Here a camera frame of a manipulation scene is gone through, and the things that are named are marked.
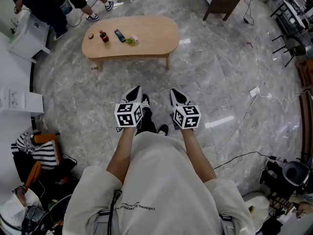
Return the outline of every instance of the chair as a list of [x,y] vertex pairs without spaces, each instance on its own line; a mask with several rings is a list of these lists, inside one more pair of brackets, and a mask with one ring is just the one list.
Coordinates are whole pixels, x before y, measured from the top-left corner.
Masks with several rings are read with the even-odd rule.
[[291,59],[288,61],[288,63],[285,65],[285,67],[290,63],[290,61],[295,57],[295,56],[302,56],[307,54],[306,46],[301,42],[299,38],[293,35],[280,35],[279,37],[275,38],[272,40],[274,42],[278,38],[282,37],[284,39],[285,45],[278,50],[274,51],[274,53],[278,52],[281,49],[286,48],[287,50],[284,51],[286,53],[289,51],[291,55]]

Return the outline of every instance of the marble floor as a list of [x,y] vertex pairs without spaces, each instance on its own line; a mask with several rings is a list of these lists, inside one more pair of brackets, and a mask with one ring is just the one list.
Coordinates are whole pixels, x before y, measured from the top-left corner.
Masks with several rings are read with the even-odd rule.
[[[182,41],[171,55],[169,71],[164,59],[108,61],[102,72],[92,70],[94,65],[81,51],[84,33],[92,25],[85,17],[61,40],[54,42],[50,35],[51,54],[40,53],[35,66],[34,91],[44,96],[45,107],[37,123],[41,129],[61,133],[62,151],[78,160],[75,175],[81,175],[86,166],[108,164],[120,136],[115,130],[115,103],[135,85],[149,95],[156,126],[168,124],[169,136],[177,139],[182,138],[169,117],[169,89],[179,88],[192,97],[202,113],[195,133],[205,155],[212,162],[223,147],[214,167],[250,151],[282,160],[299,157],[302,128],[298,101],[280,103],[249,96],[256,86],[261,86],[261,95],[270,94],[272,99],[293,99],[301,92],[294,62],[284,67],[290,55],[272,55],[282,42],[271,41],[281,34],[269,17],[271,10],[254,0],[251,26],[243,21],[244,0],[226,22],[223,15],[209,15],[202,21],[206,8],[205,0],[128,0],[110,12],[99,1],[93,7],[101,19],[162,14],[175,20]],[[69,23],[78,23],[80,16],[81,11],[72,11]],[[264,161],[265,157],[250,154],[216,173],[233,180],[245,194],[259,189]]]

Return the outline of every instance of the wooden coffee table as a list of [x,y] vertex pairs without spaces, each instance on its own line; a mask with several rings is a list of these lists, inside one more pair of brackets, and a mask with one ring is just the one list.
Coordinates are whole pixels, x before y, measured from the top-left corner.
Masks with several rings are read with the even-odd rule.
[[[114,31],[119,31],[126,37],[138,37],[138,43],[130,45],[120,42]],[[106,32],[109,41],[104,43],[99,31]],[[101,20],[91,26],[85,33],[82,51],[93,61],[99,70],[101,64],[109,59],[129,57],[166,58],[166,68],[169,70],[169,56],[179,44],[179,28],[170,18],[161,15],[131,16]]]

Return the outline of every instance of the red bottle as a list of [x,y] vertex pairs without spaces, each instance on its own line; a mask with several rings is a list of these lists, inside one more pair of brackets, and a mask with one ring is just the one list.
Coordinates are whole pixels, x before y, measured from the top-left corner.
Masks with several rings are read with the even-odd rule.
[[100,37],[101,37],[102,41],[106,43],[109,40],[107,34],[105,32],[103,32],[102,30],[100,30],[99,33],[100,33]]

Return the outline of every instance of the phone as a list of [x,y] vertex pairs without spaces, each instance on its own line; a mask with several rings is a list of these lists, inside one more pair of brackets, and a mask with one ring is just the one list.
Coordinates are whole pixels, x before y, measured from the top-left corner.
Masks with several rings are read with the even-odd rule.
[[123,36],[123,34],[122,34],[118,29],[116,29],[116,30],[114,31],[114,33],[117,35],[117,37],[119,38],[119,40],[120,40],[121,42],[125,42],[125,37]]

